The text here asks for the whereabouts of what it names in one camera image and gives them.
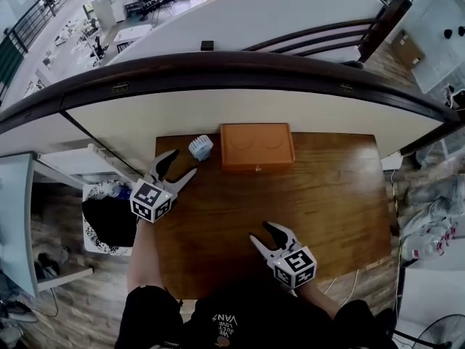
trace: wooden tabletop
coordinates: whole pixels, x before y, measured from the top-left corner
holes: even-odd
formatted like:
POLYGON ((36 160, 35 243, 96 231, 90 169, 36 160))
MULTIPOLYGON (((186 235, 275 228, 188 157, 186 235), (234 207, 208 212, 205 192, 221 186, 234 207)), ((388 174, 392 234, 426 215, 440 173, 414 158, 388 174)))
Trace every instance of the wooden tabletop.
MULTIPOLYGON (((181 149, 167 178, 196 161, 187 146, 197 136, 159 137, 156 155, 181 149)), ((271 241, 263 221, 291 228, 326 280, 390 253, 385 181, 374 136, 293 133, 296 163, 274 173, 221 171, 219 135, 211 158, 177 204, 157 223, 166 288, 178 299, 198 299, 237 279, 266 273, 248 233, 271 241)))

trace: orange box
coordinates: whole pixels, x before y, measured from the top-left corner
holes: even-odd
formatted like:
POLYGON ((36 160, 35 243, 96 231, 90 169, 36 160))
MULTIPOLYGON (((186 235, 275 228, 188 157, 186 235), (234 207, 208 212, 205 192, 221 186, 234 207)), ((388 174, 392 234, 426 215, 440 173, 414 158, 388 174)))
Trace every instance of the orange box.
POLYGON ((224 171, 286 168, 296 160, 288 124, 223 124, 221 154, 224 171))

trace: black t-shirt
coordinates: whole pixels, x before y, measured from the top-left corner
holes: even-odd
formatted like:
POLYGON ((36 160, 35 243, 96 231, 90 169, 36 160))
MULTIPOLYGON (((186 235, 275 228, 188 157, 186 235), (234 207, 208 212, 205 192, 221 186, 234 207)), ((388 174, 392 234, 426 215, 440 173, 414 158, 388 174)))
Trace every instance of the black t-shirt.
POLYGON ((253 284, 197 301, 186 324, 179 308, 163 289, 135 289, 127 297, 115 348, 396 348, 361 300, 346 304, 332 320, 276 286, 253 284))

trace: glass railing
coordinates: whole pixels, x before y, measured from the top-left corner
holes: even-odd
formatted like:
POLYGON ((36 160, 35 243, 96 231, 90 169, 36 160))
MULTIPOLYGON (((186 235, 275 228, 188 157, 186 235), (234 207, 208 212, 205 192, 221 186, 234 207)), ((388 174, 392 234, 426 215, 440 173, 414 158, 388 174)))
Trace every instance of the glass railing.
POLYGON ((12 28, 7 29, 0 43, 0 105, 37 36, 68 1, 37 0, 12 28))

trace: black and white fiducial marker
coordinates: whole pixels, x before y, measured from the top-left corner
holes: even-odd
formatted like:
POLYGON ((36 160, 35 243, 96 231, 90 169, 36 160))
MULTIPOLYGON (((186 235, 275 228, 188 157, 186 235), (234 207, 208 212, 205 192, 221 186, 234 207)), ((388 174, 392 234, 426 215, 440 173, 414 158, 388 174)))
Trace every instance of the black and white fiducial marker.
POLYGON ((250 240, 258 249, 274 277, 289 289, 294 289, 316 276, 317 262, 307 246, 302 246, 291 229, 273 222, 263 222, 271 234, 276 249, 268 249, 259 239, 250 234, 250 240))
POLYGON ((194 177, 197 168, 192 168, 174 182, 164 180, 169 166, 178 156, 179 150, 171 150, 155 158, 150 174, 139 179, 132 191, 130 202, 134 214, 150 222, 165 215, 189 180, 194 177))

